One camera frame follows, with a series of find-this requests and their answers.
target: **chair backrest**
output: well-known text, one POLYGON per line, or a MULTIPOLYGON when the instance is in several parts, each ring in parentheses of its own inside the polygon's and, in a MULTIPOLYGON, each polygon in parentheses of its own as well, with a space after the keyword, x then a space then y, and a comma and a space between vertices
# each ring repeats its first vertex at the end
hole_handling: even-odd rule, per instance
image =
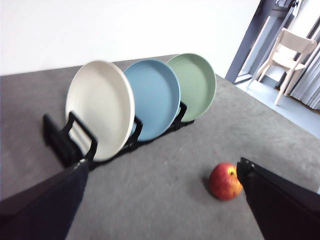
POLYGON ((317 46, 315 40, 297 36, 284 27, 279 35, 279 43, 291 50, 303 54, 310 54, 317 46))

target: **floor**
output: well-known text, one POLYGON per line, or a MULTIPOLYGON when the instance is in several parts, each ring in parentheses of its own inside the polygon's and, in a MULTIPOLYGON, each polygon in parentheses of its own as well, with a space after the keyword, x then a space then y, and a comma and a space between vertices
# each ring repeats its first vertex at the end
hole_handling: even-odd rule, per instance
MULTIPOLYGON (((124 70, 136 61, 116 64, 124 70)), ((44 144, 42 117, 49 113, 63 126, 79 68, 1 79, 2 198, 63 169, 44 144)), ((194 124, 89 173, 67 240, 262 240, 243 191, 226 202, 208 192, 212 169, 246 157, 317 191, 319 156, 319 139, 217 77, 213 104, 194 124)))
POLYGON ((248 83, 249 81, 245 81, 236 86, 320 139, 320 114, 285 96, 280 99, 278 106, 275 106, 274 102, 279 93, 278 90, 258 81, 253 81, 247 89, 248 83))

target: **plate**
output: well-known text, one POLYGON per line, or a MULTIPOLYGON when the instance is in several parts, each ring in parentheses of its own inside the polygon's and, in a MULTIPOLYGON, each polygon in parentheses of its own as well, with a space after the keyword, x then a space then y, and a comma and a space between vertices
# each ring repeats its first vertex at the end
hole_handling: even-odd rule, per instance
POLYGON ((168 129, 179 110, 177 77, 167 64, 155 59, 138 61, 124 74, 132 87, 135 115, 143 123, 138 141, 152 140, 168 129))
POLYGON ((187 106, 182 122, 195 120, 210 107, 214 100, 216 74, 203 57, 193 53, 175 56, 167 64, 178 78, 181 101, 187 106))
MULTIPOLYGON (((135 101, 128 79, 113 63, 92 61, 75 74, 69 87, 65 117, 73 111, 97 138, 94 161, 113 157, 130 136, 135 101)), ((83 154, 91 141, 79 126, 73 125, 70 137, 83 154)))

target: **wooden chair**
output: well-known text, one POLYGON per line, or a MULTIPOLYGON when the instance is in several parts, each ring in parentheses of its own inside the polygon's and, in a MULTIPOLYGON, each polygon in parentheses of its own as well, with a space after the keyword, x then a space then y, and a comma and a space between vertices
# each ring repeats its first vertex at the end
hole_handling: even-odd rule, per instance
POLYGON ((288 83, 290 82, 290 89, 287 89, 285 95, 287 95, 289 91, 292 90, 292 88, 298 81, 298 76, 300 75, 301 71, 306 68, 306 66, 301 62, 308 54, 312 53, 316 46, 316 41, 309 38, 297 36, 286 28, 282 28, 268 59, 259 68, 257 74, 252 78, 252 81, 260 75, 258 82, 261 82, 271 65, 282 67, 286 72, 286 77, 280 86, 280 92, 278 93, 278 96, 276 97, 276 100, 274 102, 274 104, 277 106, 280 98, 286 90, 288 83), (277 48, 280 44, 296 51, 297 53, 300 53, 298 59, 293 60, 292 58, 289 58, 277 52, 277 48))

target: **white plate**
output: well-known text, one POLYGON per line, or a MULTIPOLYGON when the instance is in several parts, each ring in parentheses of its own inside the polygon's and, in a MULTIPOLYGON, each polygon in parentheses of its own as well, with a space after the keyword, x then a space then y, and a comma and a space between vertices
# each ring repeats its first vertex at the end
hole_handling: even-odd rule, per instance
MULTIPOLYGON (((69 112, 87 126, 96 137, 94 160, 113 157, 128 140, 135 118, 135 100, 124 73, 113 63, 92 61, 75 74, 68 90, 65 117, 69 112)), ((91 140, 74 123, 70 137, 85 155, 91 140)))

